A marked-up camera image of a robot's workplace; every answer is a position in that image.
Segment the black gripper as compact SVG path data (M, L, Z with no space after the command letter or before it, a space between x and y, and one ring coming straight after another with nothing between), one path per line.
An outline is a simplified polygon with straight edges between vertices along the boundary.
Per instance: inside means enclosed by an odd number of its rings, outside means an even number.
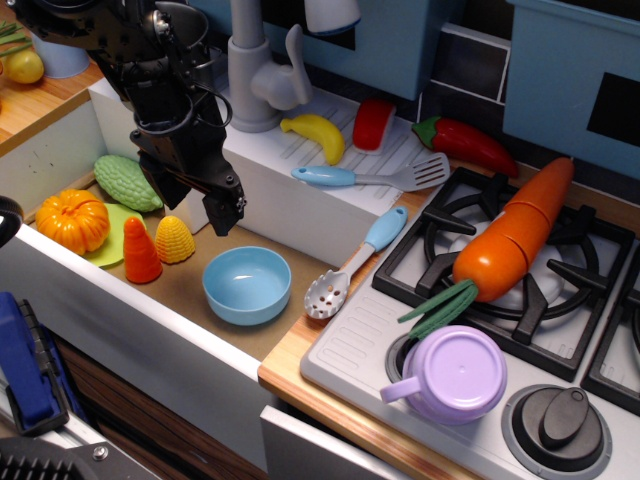
M184 99L184 110L166 107L156 119L134 114L131 140L140 150L139 165L163 204L174 210L192 190L204 194L210 225L219 237L244 218L247 199L239 177L222 154L226 123L214 94Z

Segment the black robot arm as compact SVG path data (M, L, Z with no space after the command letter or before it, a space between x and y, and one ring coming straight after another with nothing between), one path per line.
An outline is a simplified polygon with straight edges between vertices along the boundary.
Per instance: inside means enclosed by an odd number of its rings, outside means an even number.
M175 208L203 194L210 225L227 235L246 198L224 158L232 110L214 87L209 22L186 1L11 1L35 37L84 50L133 112L141 170Z

